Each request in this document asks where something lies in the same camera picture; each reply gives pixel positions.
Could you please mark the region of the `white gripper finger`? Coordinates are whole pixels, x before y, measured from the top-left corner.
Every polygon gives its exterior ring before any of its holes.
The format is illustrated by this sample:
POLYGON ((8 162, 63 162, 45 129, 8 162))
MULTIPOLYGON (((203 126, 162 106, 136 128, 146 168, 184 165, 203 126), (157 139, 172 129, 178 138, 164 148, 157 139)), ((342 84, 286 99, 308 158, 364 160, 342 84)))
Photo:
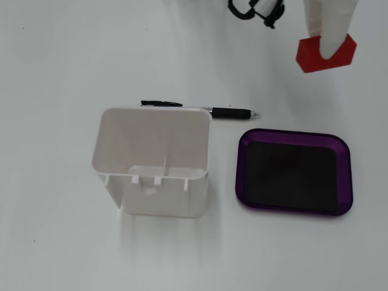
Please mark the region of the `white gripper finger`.
POLYGON ((318 0, 304 0, 307 32, 310 37, 319 36, 322 29, 322 3, 318 0))
POLYGON ((323 59, 330 59, 346 39, 355 0, 322 1, 322 27, 320 54, 323 59))

